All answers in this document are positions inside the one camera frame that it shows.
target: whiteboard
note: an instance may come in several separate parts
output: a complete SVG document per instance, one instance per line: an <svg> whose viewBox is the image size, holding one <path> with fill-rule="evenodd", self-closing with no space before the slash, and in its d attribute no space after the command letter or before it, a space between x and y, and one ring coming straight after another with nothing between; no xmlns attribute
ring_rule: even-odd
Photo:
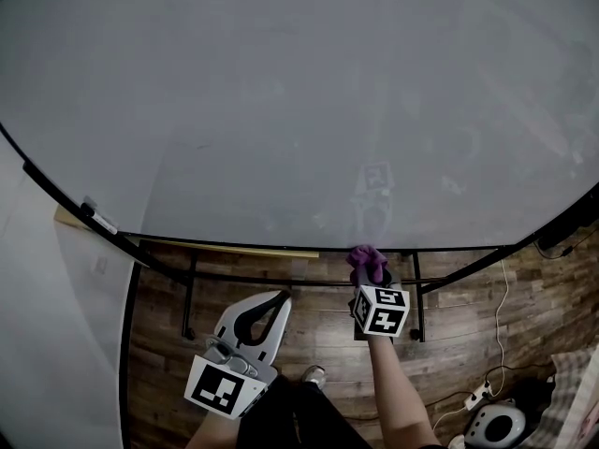
<svg viewBox="0 0 599 449"><path fill-rule="evenodd" d="M120 229L515 243L599 181L599 0L0 0L0 121Z"/></svg>

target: black metal frame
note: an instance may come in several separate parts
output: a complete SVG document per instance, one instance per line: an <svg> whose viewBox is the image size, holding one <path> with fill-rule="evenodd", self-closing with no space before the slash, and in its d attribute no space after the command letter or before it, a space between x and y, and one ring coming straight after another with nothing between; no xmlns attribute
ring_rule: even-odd
<svg viewBox="0 0 599 449"><path fill-rule="evenodd" d="M145 252L142 248L136 246L132 243L127 237L138 236L141 238L149 238L147 235L137 235L133 233L124 233L118 232L116 235L110 233L103 226L98 224L95 220L93 220L90 216L88 216L73 200L71 200L65 193L63 193L58 186L56 186L46 175L44 175L39 168L29 159L29 157L21 150L21 148L17 145L15 140L10 136L7 129L0 123L0 133L4 135L7 139L8 143L14 148L14 150L19 154L19 156L23 159L23 169L29 175L29 177L35 181L49 196L51 196L58 204L63 206L67 211L69 211L73 216L78 218L88 227L93 229L99 236L108 240L112 244L114 244L117 248L129 254L131 257L139 261L144 266L151 268L155 271L162 273L163 275L171 278L174 282L178 282L184 285L187 288L187 292L185 295L185 307L184 307L184 316L183 316L183 329L182 334L186 338L193 338L193 330L189 327L189 313L191 311L191 298L193 293L193 284L195 278L203 278L203 279L212 279L218 281L227 281L227 282L248 282L248 283L261 283L261 284L270 284L270 285L299 285L299 286L348 286L351 285L350 282L327 282L327 281L295 281L295 280L274 280L269 278L251 278L251 277L243 277L243 276L231 276L231 275L220 275L214 273L208 273L203 271L196 270L196 262L193 262L192 267L188 271L179 270L175 268L171 268L168 265L158 261L156 258ZM599 183L596 184L589 192L587 192L582 198L578 201L586 198L593 192L597 192L599 188ZM558 215L551 222L545 224L539 230L533 232L531 235L526 237L525 239L519 241L516 244L505 245L505 246L478 246L478 247L459 247L459 248L427 248L427 249L385 249L382 250L387 253L402 253L402 254L411 254L414 262L414 275L415 278L402 280L402 284L415 284L416 285L416 303L418 308L418 330L413 330L412 335L414 339L418 339L420 341L425 341L425 320L424 320L424 303L423 296L440 289L448 284L459 281L462 278L470 276L471 274L476 273L477 271L487 268L490 265L497 263L498 261L506 258L507 256L519 251L523 247L533 243L541 236L543 233L547 231L547 229L558 220L562 214ZM162 239L166 238L162 237L151 237L152 239ZM252 244L240 244L240 243L222 243L222 242L214 242L214 241L197 241L197 240L186 240L186 239L169 239L183 242L191 242L196 244L215 244L220 246L228 246L228 247L251 247L251 248L263 248L263 249L285 249L285 250L303 250L303 251L330 251L330 252L346 252L347 248L306 248L306 247L296 247L296 246L283 246L283 247L274 247L274 246L264 246L264 245L252 245ZM494 250L492 253L483 256L482 258L474 261L470 265L454 271L453 273L448 274L444 278L421 278L420 275L420 265L418 261L418 253L425 252L448 252L448 251L474 251L474 250Z"/></svg>

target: person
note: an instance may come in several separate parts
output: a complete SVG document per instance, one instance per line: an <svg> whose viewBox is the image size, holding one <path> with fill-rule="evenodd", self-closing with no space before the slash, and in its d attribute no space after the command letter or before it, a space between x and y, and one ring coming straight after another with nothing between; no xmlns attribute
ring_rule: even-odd
<svg viewBox="0 0 599 449"><path fill-rule="evenodd" d="M441 447L420 396L403 373L391 339L368 336L368 345L385 447ZM325 380L325 371L319 366L308 368L300 384L293 385L279 376L243 418L232 421L208 413L186 449L369 448L323 394Z"/></svg>

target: wooden floor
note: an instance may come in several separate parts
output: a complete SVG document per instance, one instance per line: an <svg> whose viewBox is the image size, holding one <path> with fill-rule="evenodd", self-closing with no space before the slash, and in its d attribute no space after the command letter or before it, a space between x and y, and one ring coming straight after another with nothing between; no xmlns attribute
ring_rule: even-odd
<svg viewBox="0 0 599 449"><path fill-rule="evenodd" d="M190 267L191 250L153 244L152 253L177 268ZM421 253L423 277L444 276L476 260L484 252ZM505 364L525 366L550 361L549 355L590 345L599 326L599 232L567 257L543 259L531 246L504 260L510 285L501 310L500 338ZM389 254L389 266L404 278L414 277L410 257ZM199 252L198 270L306 280L347 280L344 254L323 253L307 265L302 260ZM186 378L195 354L202 354L223 310L252 294L280 289L230 282L196 280L191 327L197 338L181 336L185 288L151 270L139 277L128 359L128 410L132 447L180 448L197 429L203 411L183 399ZM397 352L425 404L454 391L474 390L487 369L500 364L495 340L495 311L504 296L501 264L425 296L427 342L409 340L417 327L411 311ZM347 417L376 415L373 375L365 342L353 341L347 301L352 289L294 287L293 311L275 366L298 378L311 364L326 368L325 393ZM506 386L515 378L539 374L539 369L506 373ZM540 375L547 376L548 369ZM498 387L501 372L491 377ZM461 407L463 396L430 406L434 423L443 413ZM462 432L470 414L445 418L437 428L447 443ZM377 421L351 421L373 446L383 447Z"/></svg>

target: purple cloth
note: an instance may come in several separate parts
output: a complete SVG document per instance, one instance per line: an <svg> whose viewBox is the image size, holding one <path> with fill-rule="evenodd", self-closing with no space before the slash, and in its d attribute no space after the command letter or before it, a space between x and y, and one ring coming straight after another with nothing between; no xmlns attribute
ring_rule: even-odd
<svg viewBox="0 0 599 449"><path fill-rule="evenodd" d="M358 273L356 272L356 268L360 266L366 267L366 272L371 282L378 284L383 280L383 270L387 265L387 259L376 248L367 244L356 246L345 261L354 268L349 275L349 280L354 286L358 287Z"/></svg>

